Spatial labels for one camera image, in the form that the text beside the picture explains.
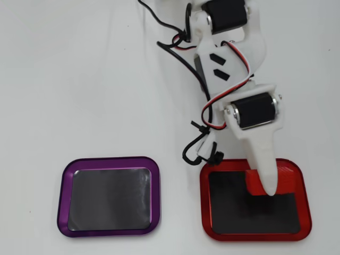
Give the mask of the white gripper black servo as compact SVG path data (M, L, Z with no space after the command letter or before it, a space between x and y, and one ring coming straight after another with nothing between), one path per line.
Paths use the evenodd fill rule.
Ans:
M241 142L251 169L257 170L264 191L278 186L274 133L283 127L283 103L275 84L246 84L218 98L218 127L228 128Z

